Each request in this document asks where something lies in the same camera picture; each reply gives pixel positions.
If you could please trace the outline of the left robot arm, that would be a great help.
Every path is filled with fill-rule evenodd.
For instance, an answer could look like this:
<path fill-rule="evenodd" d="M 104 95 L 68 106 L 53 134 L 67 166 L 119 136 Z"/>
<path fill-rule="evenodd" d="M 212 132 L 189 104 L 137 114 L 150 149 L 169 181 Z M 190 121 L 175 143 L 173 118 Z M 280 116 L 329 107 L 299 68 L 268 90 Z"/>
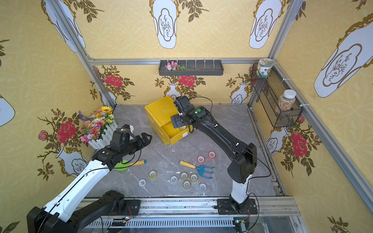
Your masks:
<path fill-rule="evenodd" d="M 110 190 L 97 201 L 77 210 L 77 206 L 91 189 L 115 166 L 124 156 L 134 155 L 149 145 L 152 136 L 141 133 L 133 134 L 130 125 L 123 125 L 113 133 L 108 146 L 97 151 L 85 169 L 57 197 L 43 208 L 34 207 L 27 214 L 27 227 L 30 233 L 77 233 L 93 221 L 109 213 L 134 213 L 139 201 L 127 202 L 124 195 Z"/>

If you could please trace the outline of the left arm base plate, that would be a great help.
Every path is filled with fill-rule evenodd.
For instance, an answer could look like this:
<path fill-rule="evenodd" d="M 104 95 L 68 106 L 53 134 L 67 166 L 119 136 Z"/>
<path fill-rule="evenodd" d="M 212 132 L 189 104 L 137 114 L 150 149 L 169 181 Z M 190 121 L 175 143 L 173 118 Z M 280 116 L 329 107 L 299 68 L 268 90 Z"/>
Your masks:
<path fill-rule="evenodd" d="M 140 204 L 141 200 L 138 199 L 114 201 L 101 213 L 101 216 L 137 216 Z"/>

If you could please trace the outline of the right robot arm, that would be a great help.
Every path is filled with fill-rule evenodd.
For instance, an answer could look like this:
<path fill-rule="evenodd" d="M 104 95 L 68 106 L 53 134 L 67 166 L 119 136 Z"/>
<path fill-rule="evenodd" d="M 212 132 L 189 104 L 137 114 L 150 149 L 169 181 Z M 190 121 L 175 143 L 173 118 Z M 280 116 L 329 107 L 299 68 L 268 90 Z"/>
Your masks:
<path fill-rule="evenodd" d="M 253 143 L 245 144 L 229 133 L 203 106 L 194 107 L 188 97 L 177 97 L 173 102 L 179 114 L 172 116 L 175 128 L 182 125 L 200 130 L 210 137 L 228 156 L 231 164 L 227 168 L 233 180 L 230 197 L 237 205 L 243 205 L 248 199 L 249 179 L 257 166 L 257 149 Z"/>

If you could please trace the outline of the yellow three-drawer cabinet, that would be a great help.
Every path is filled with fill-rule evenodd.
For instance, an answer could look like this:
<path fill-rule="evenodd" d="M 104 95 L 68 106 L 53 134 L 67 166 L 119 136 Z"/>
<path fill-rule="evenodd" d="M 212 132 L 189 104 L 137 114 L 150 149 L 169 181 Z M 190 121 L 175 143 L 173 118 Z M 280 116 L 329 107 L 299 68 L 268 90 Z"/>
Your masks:
<path fill-rule="evenodd" d="M 165 146 L 173 145 L 189 134 L 188 127 L 173 127 L 171 116 L 179 114 L 173 102 L 166 96 L 145 106 L 150 125 Z"/>

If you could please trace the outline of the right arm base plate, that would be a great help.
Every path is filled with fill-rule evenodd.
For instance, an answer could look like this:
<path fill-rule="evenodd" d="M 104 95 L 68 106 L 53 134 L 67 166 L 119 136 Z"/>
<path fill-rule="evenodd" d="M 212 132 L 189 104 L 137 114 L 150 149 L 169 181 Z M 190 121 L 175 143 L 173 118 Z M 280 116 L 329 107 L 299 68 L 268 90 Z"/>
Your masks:
<path fill-rule="evenodd" d="M 258 214 L 258 205 L 254 199 L 247 198 L 243 203 L 238 204 L 233 199 L 218 199 L 217 209 L 219 215 L 256 215 Z"/>

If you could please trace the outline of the yellow tape roll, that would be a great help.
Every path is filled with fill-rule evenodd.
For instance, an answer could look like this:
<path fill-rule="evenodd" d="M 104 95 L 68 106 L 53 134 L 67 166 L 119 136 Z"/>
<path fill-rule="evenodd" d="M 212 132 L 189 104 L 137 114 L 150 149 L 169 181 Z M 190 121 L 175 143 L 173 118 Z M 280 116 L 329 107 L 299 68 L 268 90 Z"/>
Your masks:
<path fill-rule="evenodd" d="M 198 175 L 197 174 L 191 174 L 190 175 L 190 181 L 192 182 L 192 183 L 196 183 L 196 182 L 198 182 Z"/>
<path fill-rule="evenodd" d="M 156 178 L 157 178 L 157 171 L 156 171 L 156 170 L 152 170 L 152 171 L 150 171 L 148 177 L 149 177 L 151 180 L 156 179 Z"/>
<path fill-rule="evenodd" d="M 184 188 L 185 190 L 190 189 L 190 188 L 191 188 L 191 182 L 188 181 L 188 180 L 184 181 L 184 182 L 183 182 L 183 188 Z"/>
<path fill-rule="evenodd" d="M 188 174 L 186 172 L 180 173 L 180 179 L 182 181 L 187 181 L 188 180 Z"/>

